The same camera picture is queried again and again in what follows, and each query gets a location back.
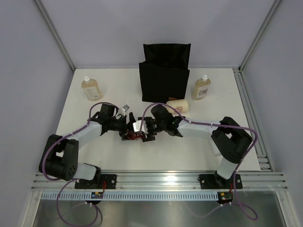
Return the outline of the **amber soap bottle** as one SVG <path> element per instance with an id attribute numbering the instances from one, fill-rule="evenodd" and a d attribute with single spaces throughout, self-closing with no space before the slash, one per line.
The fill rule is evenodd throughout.
<path id="1" fill-rule="evenodd" d="M 211 81 L 206 74 L 204 74 L 200 79 L 198 79 L 194 84 L 194 90 L 192 92 L 193 100 L 203 99 L 211 85 Z"/>
<path id="2" fill-rule="evenodd" d="M 103 98 L 98 82 L 95 79 L 85 76 L 81 83 L 81 87 L 89 101 L 98 101 Z"/>

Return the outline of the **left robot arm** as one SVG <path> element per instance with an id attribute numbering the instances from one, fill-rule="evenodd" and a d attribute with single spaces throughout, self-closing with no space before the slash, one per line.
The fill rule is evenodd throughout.
<path id="1" fill-rule="evenodd" d="M 79 163 L 79 150 L 108 131 L 117 131 L 121 139 L 129 140 L 135 122 L 132 113 L 127 114 L 128 105 L 118 108 L 116 105 L 100 102 L 101 109 L 89 113 L 87 122 L 66 135 L 52 134 L 48 137 L 42 154 L 39 172 L 49 181 L 76 180 L 76 188 L 95 189 L 105 185 L 99 167 Z"/>

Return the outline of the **red dish soap bottle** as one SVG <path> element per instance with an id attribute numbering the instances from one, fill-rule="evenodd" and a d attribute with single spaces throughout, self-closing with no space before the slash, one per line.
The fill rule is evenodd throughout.
<path id="1" fill-rule="evenodd" d="M 140 133 L 137 133 L 137 132 L 133 132 L 133 131 L 129 131 L 127 134 L 126 134 L 126 138 L 128 140 L 139 140 L 142 138 L 142 135 Z"/>

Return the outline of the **cream pump lotion bottle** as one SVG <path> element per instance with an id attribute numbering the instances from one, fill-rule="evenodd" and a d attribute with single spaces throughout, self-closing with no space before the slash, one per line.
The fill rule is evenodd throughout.
<path id="1" fill-rule="evenodd" d="M 189 111 L 189 102 L 186 99 L 171 100 L 168 101 L 166 104 L 171 106 L 173 109 L 177 110 L 180 114 Z"/>

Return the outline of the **white bottle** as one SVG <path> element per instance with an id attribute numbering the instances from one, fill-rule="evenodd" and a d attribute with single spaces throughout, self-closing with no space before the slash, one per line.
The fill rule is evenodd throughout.
<path id="1" fill-rule="evenodd" d="M 209 144 L 210 150 L 212 152 L 212 155 L 214 157 L 221 156 L 221 153 L 220 153 L 218 147 L 216 146 L 216 144 L 213 141 L 209 141 L 208 144 Z"/>

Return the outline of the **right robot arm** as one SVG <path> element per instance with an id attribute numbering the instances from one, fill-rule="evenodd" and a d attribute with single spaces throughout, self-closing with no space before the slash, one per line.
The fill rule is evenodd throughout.
<path id="1" fill-rule="evenodd" d="M 147 109 L 153 117 L 143 115 L 133 123 L 134 132 L 143 141 L 154 140 L 162 131 L 170 136 L 205 139 L 212 153 L 222 159 L 214 174 L 199 179 L 201 188 L 235 188 L 236 170 L 253 142 L 248 128 L 239 126 L 231 117 L 215 122 L 192 120 L 168 104 L 154 103 Z"/>

